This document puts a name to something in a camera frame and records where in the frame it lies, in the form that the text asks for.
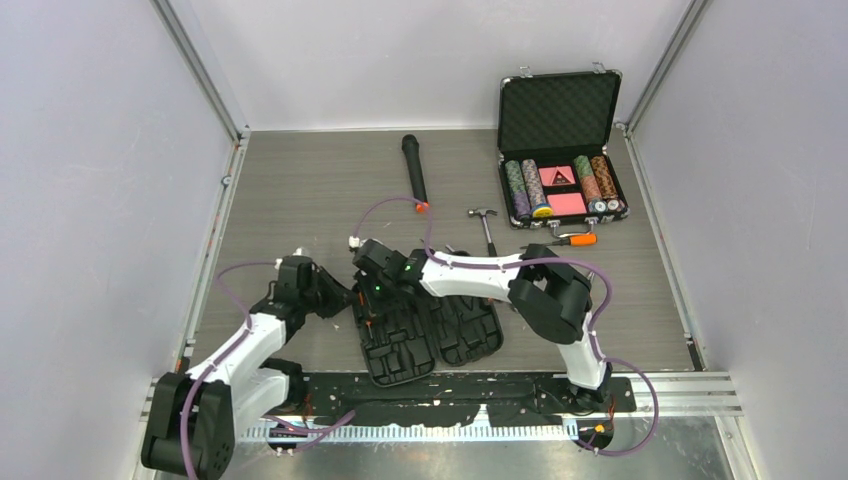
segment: hammer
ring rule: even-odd
[[[497,214],[498,214],[498,212],[491,210],[491,209],[488,209],[488,208],[477,208],[477,209],[472,208],[472,209],[468,210],[468,216],[469,217],[478,216],[478,217],[480,217],[480,220],[483,221],[483,231],[486,232],[486,246],[489,249],[489,256],[490,257],[497,257],[498,252],[497,252],[497,250],[495,250],[495,243],[492,242],[492,234],[489,232],[489,221],[486,220],[486,216],[487,215],[497,215]]]

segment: black microphone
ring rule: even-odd
[[[424,188],[424,173],[421,171],[421,157],[418,155],[418,139],[415,135],[404,135],[400,143],[400,149],[406,156],[406,166],[409,168],[409,183],[412,184],[412,196],[416,200],[424,202],[424,205],[416,204],[416,212],[425,212],[427,207],[427,189]]]

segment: gray wood tabletop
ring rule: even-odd
[[[411,194],[400,151],[405,133],[414,133],[421,144],[435,218],[434,247],[444,249],[449,243],[472,255],[486,255],[481,222],[467,216],[472,207],[501,212],[490,224],[501,255],[519,252],[530,242],[551,240],[548,230],[509,227],[497,177],[494,130],[258,132],[250,139],[218,269],[243,261],[273,261],[305,246],[317,263],[352,286],[355,269],[347,241],[354,225],[374,202]],[[647,370],[691,370],[683,328],[618,131],[610,139],[609,155],[632,214],[621,222],[598,226],[597,245],[553,248],[560,256],[594,263],[612,278],[612,305],[597,327],[607,355]],[[361,235],[406,253],[421,246],[425,226],[425,215],[398,202],[375,211]],[[268,267],[248,267],[225,279],[252,305],[264,295],[274,275]],[[603,294],[602,283],[596,281],[593,298],[600,301]],[[563,369],[556,347],[536,336],[520,316],[503,306],[498,314],[505,335],[503,347],[463,370]],[[211,354],[241,323],[236,307],[213,287],[197,332],[195,360]],[[349,309],[328,320],[308,317],[291,344],[274,356],[302,363],[307,371],[365,369]]]

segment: case lid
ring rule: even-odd
[[[612,130],[618,72],[505,78],[498,149],[504,155],[602,148]]]

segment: open tool case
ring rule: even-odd
[[[425,377],[436,359],[461,366],[503,344],[495,308],[486,299],[401,297],[358,272],[353,315],[374,384],[389,387]]]
[[[629,203],[607,156],[607,142],[621,86],[621,74],[614,71],[508,77],[501,81],[500,119],[498,121],[498,170],[510,223],[515,228],[556,227],[561,224],[606,223],[630,214]],[[586,195],[577,178],[574,160],[603,156],[622,206],[618,211],[553,215],[518,219],[509,187],[505,164],[532,159],[539,171],[562,167],[572,172],[573,183],[545,186],[546,198],[558,194]]]

